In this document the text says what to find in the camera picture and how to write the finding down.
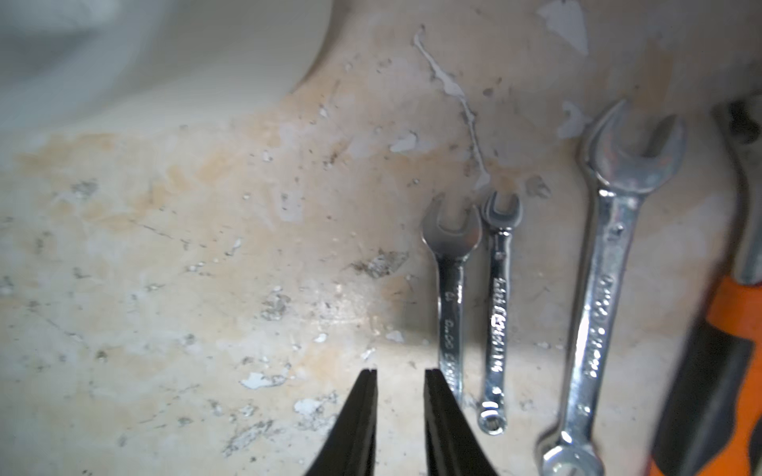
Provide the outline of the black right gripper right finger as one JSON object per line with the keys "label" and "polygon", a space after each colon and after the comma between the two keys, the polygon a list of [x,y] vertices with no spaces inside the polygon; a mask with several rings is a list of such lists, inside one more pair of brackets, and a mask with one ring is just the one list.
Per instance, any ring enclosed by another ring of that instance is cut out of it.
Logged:
{"label": "black right gripper right finger", "polygon": [[424,407],[429,475],[497,475],[439,369],[425,371]]}

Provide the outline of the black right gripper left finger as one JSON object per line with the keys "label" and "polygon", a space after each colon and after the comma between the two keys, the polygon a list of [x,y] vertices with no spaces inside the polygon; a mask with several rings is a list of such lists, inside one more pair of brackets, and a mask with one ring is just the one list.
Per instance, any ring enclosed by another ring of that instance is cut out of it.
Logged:
{"label": "black right gripper left finger", "polygon": [[307,476],[371,476],[375,470],[377,371],[359,374]]}

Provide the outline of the small silver combination wrench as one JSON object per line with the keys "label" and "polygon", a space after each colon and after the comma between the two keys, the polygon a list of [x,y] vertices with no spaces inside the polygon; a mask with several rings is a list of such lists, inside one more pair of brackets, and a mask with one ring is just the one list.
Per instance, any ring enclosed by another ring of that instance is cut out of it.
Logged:
{"label": "small silver combination wrench", "polygon": [[503,434],[507,426],[505,373],[511,297],[511,245],[523,213],[518,194],[510,194],[504,209],[498,206],[498,202],[499,194],[494,190],[481,209],[481,218],[488,232],[489,309],[484,384],[477,424],[489,436]]}

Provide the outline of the short silver open-end wrench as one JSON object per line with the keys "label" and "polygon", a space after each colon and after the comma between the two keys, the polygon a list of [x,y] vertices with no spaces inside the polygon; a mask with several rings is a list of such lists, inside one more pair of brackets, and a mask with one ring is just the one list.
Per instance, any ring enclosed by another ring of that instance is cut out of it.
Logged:
{"label": "short silver open-end wrench", "polygon": [[480,244],[482,225],[475,205],[466,210],[459,228],[441,224],[445,197],[435,196],[422,220],[422,240],[431,251],[437,266],[437,313],[439,369],[458,404],[464,395],[464,287],[466,262]]}

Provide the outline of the orange-handled adjustable wrench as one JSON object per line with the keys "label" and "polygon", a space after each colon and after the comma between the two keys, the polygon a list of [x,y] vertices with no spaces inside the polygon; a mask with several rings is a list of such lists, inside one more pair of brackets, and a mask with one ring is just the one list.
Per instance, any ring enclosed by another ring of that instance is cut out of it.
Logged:
{"label": "orange-handled adjustable wrench", "polygon": [[716,107],[743,186],[732,267],[687,346],[656,431],[649,475],[761,472],[761,97]]}

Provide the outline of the medium silver combination wrench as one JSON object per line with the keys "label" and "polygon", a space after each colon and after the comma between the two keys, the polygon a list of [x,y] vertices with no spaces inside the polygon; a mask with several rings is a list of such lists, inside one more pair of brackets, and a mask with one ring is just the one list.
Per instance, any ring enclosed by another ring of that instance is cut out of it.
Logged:
{"label": "medium silver combination wrench", "polygon": [[627,151],[619,131],[630,107],[627,97],[612,103],[589,126],[577,155],[591,208],[559,418],[535,450],[542,475],[605,472],[593,444],[593,426],[629,251],[643,203],[678,172],[687,148],[686,122],[669,115],[655,127],[643,152]]}

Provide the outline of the white plastic storage box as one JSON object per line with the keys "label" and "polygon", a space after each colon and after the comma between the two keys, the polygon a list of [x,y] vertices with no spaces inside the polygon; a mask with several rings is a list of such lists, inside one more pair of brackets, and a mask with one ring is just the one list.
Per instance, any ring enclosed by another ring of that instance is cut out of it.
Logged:
{"label": "white plastic storage box", "polygon": [[329,1],[5,1],[1,128],[172,127],[266,108],[308,74]]}

